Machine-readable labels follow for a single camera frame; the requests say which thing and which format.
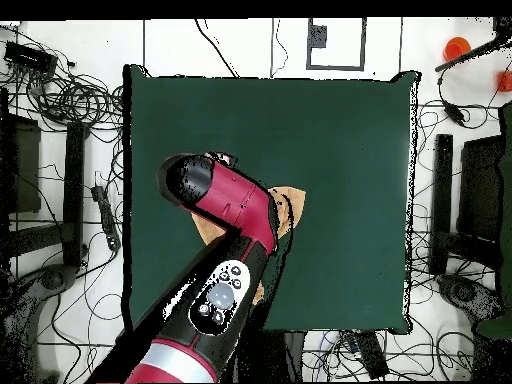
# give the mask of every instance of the black cable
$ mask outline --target black cable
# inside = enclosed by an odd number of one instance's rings
[[[275,38],[276,38],[276,41],[277,43],[281,46],[281,48],[284,50],[285,54],[286,54],[286,59],[284,60],[283,62],[283,65],[279,68],[276,69],[276,71],[272,74],[272,78],[274,78],[275,74],[277,74],[278,71],[280,71],[281,69],[283,69],[286,65],[286,62],[288,61],[288,51],[284,48],[284,46],[281,44],[281,42],[279,41],[279,38],[277,38],[278,34],[279,34],[279,26],[281,25],[281,19],[279,19],[279,21],[277,22],[277,29],[276,29],[276,35],[275,35]]]
[[[201,35],[206,38],[206,40],[213,46],[213,48],[215,49],[215,51],[217,52],[217,54],[220,56],[220,58],[222,59],[222,61],[224,62],[224,65],[226,65],[226,67],[229,69],[229,72],[231,72],[231,75],[233,75],[233,77],[235,78],[239,78],[238,74],[235,72],[234,69],[231,69],[231,67],[228,65],[228,63],[226,62],[226,59],[224,59],[224,56],[222,56],[222,53],[220,52],[220,50],[217,48],[217,46],[215,45],[215,43],[210,40],[210,38],[208,38],[208,36],[203,32],[203,30],[201,29],[201,27],[199,26],[199,22],[197,21],[197,19],[194,19],[194,22],[196,23],[196,27],[197,29],[199,30],[199,32],[201,33]]]
[[[505,68],[505,72],[508,71],[508,69],[510,68],[510,65],[512,65],[512,60],[509,62],[509,64]],[[489,116],[491,116],[493,119],[497,119],[496,117],[494,117],[493,115],[491,115],[489,113],[489,108],[491,106],[492,101],[494,100],[494,98],[498,94],[499,87],[501,85],[501,82],[503,81],[504,76],[502,77],[500,83],[498,84],[498,87],[496,88],[496,91],[494,92],[494,95],[492,96],[491,100],[489,101],[489,104],[487,105],[487,107],[485,107],[483,105],[478,105],[478,104],[467,105],[467,106],[460,106],[460,105],[455,105],[453,103],[450,103],[450,102],[446,101],[444,99],[444,97],[443,97],[442,92],[441,92],[441,85],[443,83],[443,77],[444,77],[445,72],[448,69],[451,69],[451,68],[446,68],[441,73],[441,76],[439,77],[438,82],[437,82],[439,98],[443,102],[443,105],[445,106],[445,110],[447,111],[448,115],[451,116],[452,119],[454,119],[455,122],[457,122],[461,127],[464,127],[464,128],[467,128],[467,129],[477,129],[477,128],[482,127],[487,122],[487,119],[488,119]],[[470,126],[467,126],[467,125],[464,124],[464,122],[468,122],[471,119],[471,114],[470,114],[470,112],[468,110],[465,110],[468,113],[468,119],[467,120],[464,120],[463,118],[461,119],[460,116],[457,116],[457,113],[461,113],[460,110],[469,109],[470,107],[478,108],[478,109],[483,109],[485,111],[485,119],[484,119],[484,121],[481,124],[479,124],[477,126],[474,126],[474,127],[470,127]]]
[[[94,311],[96,310],[96,308],[98,307],[98,305],[101,303],[101,301],[103,299],[106,299],[106,298],[108,298],[110,296],[117,296],[119,299],[121,299],[121,296],[119,296],[117,293],[108,293],[108,294],[103,295],[95,303],[94,307],[91,310],[91,315],[89,316],[89,323],[87,325],[87,341],[88,341],[87,369],[89,370],[90,374],[92,374],[92,370],[94,369],[94,360],[96,359],[96,354],[97,354],[97,349],[95,349],[95,347],[91,348],[92,347],[92,344],[91,344],[91,322],[92,322],[92,317],[93,316],[98,317],[98,315]],[[122,313],[120,313],[119,315],[117,315],[117,316],[115,316],[113,318],[103,318],[102,317],[100,319],[102,319],[104,321],[111,321],[111,320],[114,320],[114,319],[119,318],[121,316],[122,316]],[[94,354],[94,357],[91,359],[91,355],[92,355],[93,350],[94,350],[95,354]]]
[[[96,267],[94,267],[93,269],[90,269],[89,271],[87,271],[87,274],[90,274],[91,272],[99,269],[99,268],[102,268],[105,269],[105,266],[108,265],[110,262],[112,262],[115,258],[117,257],[117,252],[113,252],[112,255],[110,256],[110,258],[105,261],[104,263],[102,263],[101,265],[98,265]],[[96,278],[94,279],[94,281],[91,283],[91,285],[86,289],[86,291],[89,291],[93,286],[94,284],[96,283],[96,281],[98,280],[98,278],[101,276],[103,271],[101,271],[97,276]],[[85,273],[82,273],[80,275],[77,275],[77,279],[78,278],[81,278],[85,275]],[[71,305],[69,305],[63,312],[60,313],[60,315],[55,318],[55,321],[57,321],[60,317],[62,317],[62,315],[64,315],[67,311],[69,311],[76,303],[78,303],[78,301],[80,301],[80,299],[83,297],[83,293],[78,296],[75,301],[73,303],[71,303]],[[39,337],[46,329],[50,328],[51,324],[48,324],[45,328],[43,328],[41,331],[39,331],[39,333],[37,334],[37,337]]]
[[[436,349],[436,356],[437,356],[437,362],[438,362],[438,365],[439,365],[439,368],[441,370],[441,373],[443,374],[443,377],[447,380],[447,381],[451,381],[449,378],[448,378],[448,375],[446,374],[445,370],[444,370],[444,364],[441,360],[441,355],[440,355],[440,344],[441,344],[441,340],[443,340],[446,336],[449,336],[449,335],[458,335],[458,336],[461,336],[461,337],[464,337],[465,339],[469,340],[471,343],[473,343],[473,339],[471,339],[468,335],[464,334],[464,333],[461,333],[460,331],[448,331],[444,334],[442,334],[438,339],[437,339],[437,342],[435,344],[435,349]],[[468,370],[464,365],[460,364],[459,365],[463,368],[465,368],[466,370]],[[473,371],[472,369],[470,368],[468,370],[471,375],[473,374]]]
[[[55,334],[57,334],[57,336],[59,336],[62,340],[70,343],[71,345],[73,345],[74,347],[76,347],[76,349],[78,350],[78,357],[76,358],[75,360],[75,363],[73,364],[73,366],[69,369],[68,373],[66,374],[66,377],[64,378],[64,382],[63,384],[67,384],[67,381],[68,381],[68,378],[71,374],[71,372],[75,369],[76,365],[78,364],[78,361],[80,360],[80,358],[82,357],[82,350],[80,349],[79,346],[76,345],[76,343],[74,343],[73,341],[69,340],[67,337],[63,336],[59,330],[57,330],[57,327],[55,326],[55,316],[57,315],[57,312],[59,311],[59,307],[60,307],[60,301],[61,301],[61,298],[60,298],[60,293],[57,294],[57,306],[55,308],[55,311],[53,311],[53,315],[52,315],[52,320],[51,320],[51,326],[52,326],[52,329],[53,331],[55,332]]]

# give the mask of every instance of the black stand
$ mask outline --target black stand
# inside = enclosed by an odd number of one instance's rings
[[[0,381],[43,382],[37,366],[37,324],[44,302],[75,281],[85,248],[82,245],[84,141],[88,130],[69,123],[66,137],[63,223],[9,230],[9,212],[18,185],[31,184],[19,177],[16,163],[16,121],[8,110],[8,92],[0,92]],[[63,264],[36,270],[31,281],[8,281],[10,258],[62,243]]]

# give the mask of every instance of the electrical cord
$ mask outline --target electrical cord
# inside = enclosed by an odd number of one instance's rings
[[[281,46],[281,48],[284,50],[284,52],[286,54],[286,59],[284,60],[283,65],[281,67],[277,68],[274,73],[272,73],[272,78],[274,78],[274,76],[277,74],[278,71],[280,71],[281,69],[284,69],[284,67],[286,66],[286,62],[288,61],[288,51],[281,44],[281,42],[279,41],[279,38],[277,38],[277,36],[279,34],[279,26],[280,25],[281,25],[281,19],[279,19],[279,21],[277,22],[277,29],[276,29],[275,38],[276,38],[276,41],[279,44],[279,46]]]
[[[215,43],[212,40],[210,40],[210,38],[208,38],[208,36],[203,32],[197,19],[194,19],[194,22],[196,23],[196,27],[199,30],[199,32],[201,33],[201,35],[213,46],[213,48],[215,49],[215,51],[217,52],[219,57],[224,62],[224,65],[226,65],[226,67],[229,69],[229,72],[231,73],[231,75],[233,75],[234,78],[239,78],[239,75],[237,74],[237,72],[234,70],[234,68],[232,68],[231,66],[228,65],[228,63],[226,62],[226,59],[224,59],[224,56],[222,56],[222,53],[220,52],[218,47],[215,45]]]
[[[53,312],[53,315],[52,315],[52,320],[51,320],[51,326],[52,326],[52,329],[53,331],[55,332],[55,334],[57,334],[57,336],[59,336],[62,340],[68,342],[69,344],[73,345],[73,347],[76,347],[76,349],[78,350],[78,357],[76,358],[73,366],[69,369],[68,373],[66,374],[66,377],[64,378],[64,382],[63,384],[67,384],[67,381],[68,381],[68,378],[71,374],[71,372],[73,371],[73,369],[76,367],[76,365],[78,364],[78,361],[80,360],[80,358],[82,357],[82,350],[80,349],[79,346],[76,345],[76,343],[74,343],[73,341],[69,340],[67,337],[63,336],[59,330],[57,330],[57,327],[55,326],[55,316],[57,315],[57,312],[59,311],[59,307],[60,307],[60,301],[61,301],[61,297],[60,297],[60,293],[57,295],[57,306],[55,308],[55,311]]]
[[[507,65],[507,67],[505,68],[505,72],[508,71],[508,69],[510,68],[510,65],[512,65],[512,60],[509,62],[509,64]],[[479,104],[473,104],[473,105],[466,105],[466,106],[459,106],[459,105],[455,105],[453,103],[450,103],[448,101],[446,101],[443,97],[443,94],[441,92],[441,85],[443,83],[443,77],[444,77],[444,74],[446,73],[446,71],[448,69],[451,69],[451,68],[446,68],[442,73],[441,73],[441,76],[439,77],[438,81],[437,81],[437,87],[438,87],[438,93],[439,93],[439,98],[441,99],[441,102],[443,103],[444,107],[445,107],[445,112],[447,113],[447,115],[454,121],[456,122],[457,124],[459,124],[461,127],[464,127],[464,128],[467,128],[467,129],[477,129],[477,128],[480,128],[482,127],[483,125],[485,125],[485,123],[487,122],[487,119],[489,118],[489,116],[491,116],[493,119],[497,119],[495,118],[493,115],[491,115],[489,113],[489,108],[491,106],[491,103],[492,101],[494,100],[494,98],[496,97],[496,95],[498,94],[498,91],[499,91],[499,87],[501,85],[501,82],[503,81],[503,78],[504,76],[502,77],[500,83],[498,84],[498,88],[496,88],[496,91],[494,92],[494,95],[492,96],[491,100],[489,101],[489,104],[486,106],[483,106],[483,105],[479,105]],[[471,113],[469,112],[469,108],[478,108],[478,109],[482,109],[485,111],[485,119],[484,121],[477,125],[477,126],[468,126],[466,125],[465,123],[468,122],[470,119],[471,119]],[[461,110],[465,110],[465,112],[468,113],[468,118],[465,119],[463,113],[461,112]]]

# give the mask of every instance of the green cloth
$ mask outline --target green cloth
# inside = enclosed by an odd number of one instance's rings
[[[415,77],[147,78],[132,67],[134,323],[203,248],[190,215],[159,194],[157,169],[177,153],[223,151],[265,187],[306,192],[266,329],[403,325]],[[267,266],[267,286],[287,239]]]

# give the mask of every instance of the black frame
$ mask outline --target black frame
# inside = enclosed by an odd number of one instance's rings
[[[5,88],[0,92],[0,167],[7,181],[2,179],[2,196],[6,200],[14,200],[15,175],[17,165],[9,162],[15,157],[16,149],[15,121],[8,110],[9,93]],[[88,130],[81,122],[67,125],[66,160],[64,175],[63,223],[42,225],[19,231],[10,231],[5,226],[0,234],[0,258],[4,262],[10,258],[33,252],[48,246],[62,243],[64,265],[79,267],[83,258],[82,249],[82,218],[83,218],[83,171],[84,142]],[[9,221],[7,203],[0,209],[0,218]]]
[[[502,127],[502,134],[494,138],[504,138],[504,131]],[[499,271],[503,255],[497,240],[483,240],[464,233],[450,232],[452,160],[453,136],[438,134],[434,149],[428,272],[431,275],[445,274],[449,253]]]
[[[335,66],[335,65],[312,65],[311,49],[313,49],[311,33],[316,25],[313,25],[313,18],[308,18],[308,40],[306,50],[306,70],[308,71],[364,71],[365,52],[366,52],[366,20],[361,18],[363,26],[361,28],[361,51],[359,54],[359,66]]]

